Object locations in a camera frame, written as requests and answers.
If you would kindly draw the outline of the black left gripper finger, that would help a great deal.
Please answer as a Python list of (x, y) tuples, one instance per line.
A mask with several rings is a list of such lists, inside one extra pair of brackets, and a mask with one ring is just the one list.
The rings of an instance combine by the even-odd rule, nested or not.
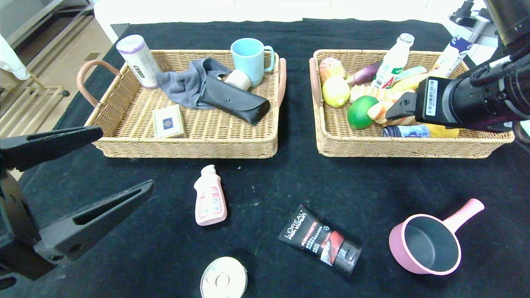
[(34, 250), (48, 262), (74, 262), (148, 201), (154, 190), (154, 181), (147, 180), (85, 206), (40, 230)]
[(1, 139), (1, 170), (25, 171), (98, 141), (99, 126), (81, 126)]

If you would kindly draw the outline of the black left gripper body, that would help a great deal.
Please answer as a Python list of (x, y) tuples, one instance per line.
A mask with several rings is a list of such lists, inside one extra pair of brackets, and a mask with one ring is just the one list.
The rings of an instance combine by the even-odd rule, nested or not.
[(29, 210), (18, 181), (6, 170), (1, 171), (1, 290), (17, 283), (14, 274), (36, 280), (56, 265), (35, 251), (41, 241), (38, 225)]

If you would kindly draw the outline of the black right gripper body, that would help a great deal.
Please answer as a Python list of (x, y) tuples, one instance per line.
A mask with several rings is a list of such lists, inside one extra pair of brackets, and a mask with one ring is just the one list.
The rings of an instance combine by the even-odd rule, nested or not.
[(415, 119), (468, 130), (485, 130), (481, 89), (470, 79), (443, 79), (429, 76), (419, 84)]

